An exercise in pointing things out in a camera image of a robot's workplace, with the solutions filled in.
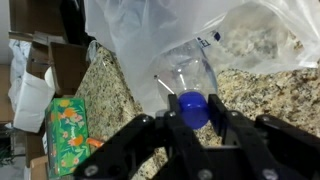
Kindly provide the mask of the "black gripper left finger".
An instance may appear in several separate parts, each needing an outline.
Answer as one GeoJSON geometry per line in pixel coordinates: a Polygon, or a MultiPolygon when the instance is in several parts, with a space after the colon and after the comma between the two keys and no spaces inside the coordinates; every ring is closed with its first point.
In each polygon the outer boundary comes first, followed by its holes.
{"type": "Polygon", "coordinates": [[[130,180],[155,150],[168,157],[158,180],[213,180],[213,164],[194,130],[209,120],[203,95],[168,96],[169,108],[155,118],[140,114],[78,165],[75,180],[130,180]]]}

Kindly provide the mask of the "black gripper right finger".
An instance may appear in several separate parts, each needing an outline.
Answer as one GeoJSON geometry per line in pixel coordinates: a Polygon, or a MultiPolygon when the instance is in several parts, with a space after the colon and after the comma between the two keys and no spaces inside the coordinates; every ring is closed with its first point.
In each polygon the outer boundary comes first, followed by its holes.
{"type": "Polygon", "coordinates": [[[217,180],[320,180],[320,139],[275,116],[251,120],[208,96],[222,146],[209,151],[217,180]]]}

